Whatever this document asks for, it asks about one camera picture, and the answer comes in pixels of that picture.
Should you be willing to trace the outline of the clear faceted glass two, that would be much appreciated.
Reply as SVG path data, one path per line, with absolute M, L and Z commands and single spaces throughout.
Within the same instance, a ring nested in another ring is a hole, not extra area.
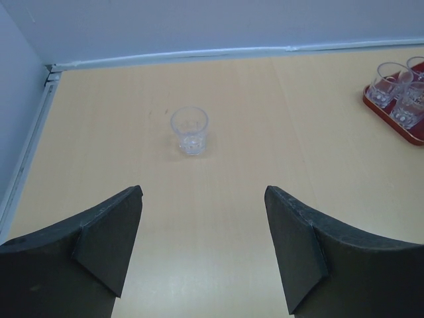
M 409 58 L 406 62 L 406 66 L 413 73 L 415 81 L 423 81 L 424 77 L 424 57 L 423 56 L 413 56 Z

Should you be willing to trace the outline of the clear faceted glass four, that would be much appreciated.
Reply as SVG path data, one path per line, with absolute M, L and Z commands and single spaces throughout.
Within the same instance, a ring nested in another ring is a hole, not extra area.
M 384 109 L 402 94 L 412 80 L 413 73 L 403 64 L 384 62 L 377 67 L 366 96 L 373 104 Z

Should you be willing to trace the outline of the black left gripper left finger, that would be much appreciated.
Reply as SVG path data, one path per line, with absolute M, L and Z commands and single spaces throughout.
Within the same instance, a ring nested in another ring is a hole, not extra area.
M 129 187 L 58 223 L 1 245 L 2 317 L 110 317 L 142 215 Z

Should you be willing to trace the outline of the clear faceted glass three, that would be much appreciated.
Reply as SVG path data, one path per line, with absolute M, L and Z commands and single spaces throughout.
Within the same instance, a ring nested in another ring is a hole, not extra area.
M 397 100 L 390 117 L 402 128 L 409 130 L 423 119 L 423 82 L 411 82 Z

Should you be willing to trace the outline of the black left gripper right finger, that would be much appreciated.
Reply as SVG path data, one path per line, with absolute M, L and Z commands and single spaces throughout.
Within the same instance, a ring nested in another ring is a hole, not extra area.
M 422 317 L 423 246 L 357 229 L 276 186 L 264 194 L 295 317 Z

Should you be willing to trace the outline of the clear faceted glass one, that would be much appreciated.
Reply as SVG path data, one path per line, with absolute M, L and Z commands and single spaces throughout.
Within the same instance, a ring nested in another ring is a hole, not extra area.
M 178 109 L 170 119 L 179 146 L 188 155 L 199 155 L 206 149 L 209 117 L 199 107 Z

